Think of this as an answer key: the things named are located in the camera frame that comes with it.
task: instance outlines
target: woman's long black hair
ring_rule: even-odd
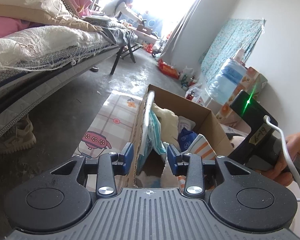
[[[119,0],[119,1],[117,2],[117,4],[115,5],[115,8],[114,8],[114,15],[115,15],[115,10],[117,10],[119,4],[122,3],[122,2],[125,2],[125,4],[130,4],[130,3],[133,2],[133,0]],[[119,13],[119,15],[118,15],[117,18],[119,19],[121,15],[122,15],[122,12]]]

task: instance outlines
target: white cable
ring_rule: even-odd
[[[270,126],[271,128],[273,128],[274,130],[276,130],[280,133],[281,141],[282,141],[282,150],[283,150],[283,155],[284,155],[285,161],[286,161],[286,163],[287,163],[287,165],[290,169],[290,172],[293,175],[293,178],[294,178],[295,182],[298,184],[299,189],[300,189],[300,174],[296,170],[296,167],[294,166],[293,161],[292,161],[292,159],[289,155],[288,149],[286,147],[285,136],[284,136],[283,131],[279,127],[277,127],[277,126],[275,126],[274,124],[271,123],[271,120],[270,120],[269,116],[265,115],[263,117],[263,119],[264,119],[264,121],[266,122],[266,124],[268,126]]]

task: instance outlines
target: pink lantern illustration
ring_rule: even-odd
[[[107,147],[108,149],[111,149],[111,145],[107,141],[106,137],[93,131],[87,131],[85,132],[84,136],[81,139],[81,142],[78,146],[78,150],[81,154],[85,155],[86,157],[92,158],[91,156],[92,149],[100,149],[99,151],[94,153],[94,155],[97,154],[96,157],[99,157],[99,155],[102,154],[102,152]]]

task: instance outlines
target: white sweater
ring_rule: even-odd
[[[139,20],[138,16],[126,6],[125,2],[120,3],[114,12],[114,8],[117,5],[118,1],[119,0],[112,0],[111,2],[107,3],[101,11],[109,17],[116,17],[120,12],[122,12],[122,14],[129,17],[133,21]]]

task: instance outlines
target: water bottle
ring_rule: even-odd
[[[219,104],[224,105],[246,73],[246,68],[228,58],[219,73],[208,85],[208,93]]]

